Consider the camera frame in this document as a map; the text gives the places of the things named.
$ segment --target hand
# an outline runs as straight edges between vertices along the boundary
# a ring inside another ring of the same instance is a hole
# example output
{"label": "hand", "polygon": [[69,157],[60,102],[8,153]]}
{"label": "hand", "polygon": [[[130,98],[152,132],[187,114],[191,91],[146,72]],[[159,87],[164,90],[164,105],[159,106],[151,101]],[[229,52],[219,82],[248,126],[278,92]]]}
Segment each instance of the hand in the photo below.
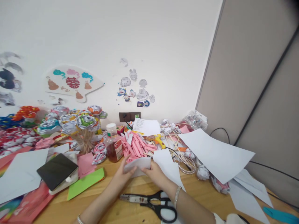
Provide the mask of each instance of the hand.
{"label": "hand", "polygon": [[148,177],[151,178],[151,180],[162,190],[165,188],[169,181],[167,176],[165,176],[165,174],[159,167],[158,163],[154,161],[150,162],[150,170],[147,168],[143,168],[142,172],[148,175]]}
{"label": "hand", "polygon": [[114,192],[115,196],[117,196],[120,193],[120,191],[124,188],[125,184],[128,182],[128,180],[137,170],[137,167],[135,166],[128,173],[124,172],[126,161],[129,157],[130,155],[126,156],[122,160],[118,170],[116,171],[115,175],[113,176],[112,180],[110,181],[109,185],[106,188],[109,191]]}

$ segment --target scissors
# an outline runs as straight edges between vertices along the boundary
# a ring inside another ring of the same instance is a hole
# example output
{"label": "scissors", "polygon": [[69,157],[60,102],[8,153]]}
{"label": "scissors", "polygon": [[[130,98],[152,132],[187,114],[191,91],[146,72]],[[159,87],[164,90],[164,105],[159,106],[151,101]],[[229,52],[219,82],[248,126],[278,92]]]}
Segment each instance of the scissors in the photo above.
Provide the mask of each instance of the scissors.
{"label": "scissors", "polygon": [[[161,198],[161,193],[163,191],[158,191],[157,193],[153,195],[142,195],[142,194],[122,194],[120,195],[120,200],[122,201],[128,201],[128,202],[134,202],[134,203],[140,203],[140,206],[146,206],[151,208],[159,217],[159,219],[165,223],[173,223],[176,221],[178,214],[174,207],[171,207],[168,205],[168,202],[171,202],[169,198]],[[162,201],[165,202],[165,205],[155,205],[152,204],[150,201]],[[169,209],[174,212],[175,217],[173,220],[166,220],[161,216],[161,209]]]}

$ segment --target wooden table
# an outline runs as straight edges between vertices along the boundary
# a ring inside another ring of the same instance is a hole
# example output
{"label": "wooden table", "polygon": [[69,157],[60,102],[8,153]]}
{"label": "wooden table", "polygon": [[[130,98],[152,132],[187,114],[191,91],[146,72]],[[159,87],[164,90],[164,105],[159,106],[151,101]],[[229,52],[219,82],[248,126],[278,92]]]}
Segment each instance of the wooden table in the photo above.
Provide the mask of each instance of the wooden table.
{"label": "wooden table", "polygon": [[[67,201],[68,189],[60,192],[38,216],[34,223],[53,224],[53,223],[71,223],[79,213],[81,213],[108,185],[111,178],[119,167],[120,162],[111,163],[105,160],[97,166],[97,169],[104,167],[105,179],[98,184],[90,187],[82,194]],[[246,218],[250,223],[260,223],[256,219],[239,212],[235,209],[230,195],[218,193],[211,181],[198,180],[196,175],[186,175],[181,172],[181,180],[186,191],[200,204],[205,206],[211,212],[217,213],[222,219],[230,213],[237,213]],[[145,194],[150,195],[158,191],[158,187],[147,177],[140,176],[129,181],[124,188],[123,194]],[[264,202],[256,198],[261,207],[267,206]],[[275,209],[291,213],[299,217],[290,206],[270,196]],[[267,216],[270,223],[280,223]],[[147,207],[142,207],[137,203],[129,203],[117,200],[103,217],[101,223],[161,223],[156,214]]]}

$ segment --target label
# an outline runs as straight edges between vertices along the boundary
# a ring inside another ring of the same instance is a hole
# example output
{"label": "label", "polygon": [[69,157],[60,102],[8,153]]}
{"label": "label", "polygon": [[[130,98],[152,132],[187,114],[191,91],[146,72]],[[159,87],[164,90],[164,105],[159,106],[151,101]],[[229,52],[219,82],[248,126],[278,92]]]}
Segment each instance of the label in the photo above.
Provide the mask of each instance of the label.
{"label": "label", "polygon": [[122,145],[120,139],[114,144],[114,148],[115,148],[117,160],[119,161],[122,157]]}

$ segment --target left hand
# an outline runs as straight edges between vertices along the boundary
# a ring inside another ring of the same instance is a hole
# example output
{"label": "left hand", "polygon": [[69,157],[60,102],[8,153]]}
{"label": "left hand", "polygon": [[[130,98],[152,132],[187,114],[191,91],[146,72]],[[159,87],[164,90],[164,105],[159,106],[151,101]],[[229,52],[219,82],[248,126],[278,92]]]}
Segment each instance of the left hand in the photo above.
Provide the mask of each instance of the left hand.
{"label": "left hand", "polygon": [[137,170],[137,167],[135,166],[128,173],[124,172],[126,161],[129,157],[130,157],[130,155],[126,156],[122,160],[118,170],[116,171],[115,175],[113,176],[112,180],[110,181],[109,185],[107,186],[107,189],[113,191],[115,196],[117,196],[120,193],[120,191],[124,188],[125,184],[128,182],[128,180],[131,178],[131,176]]}

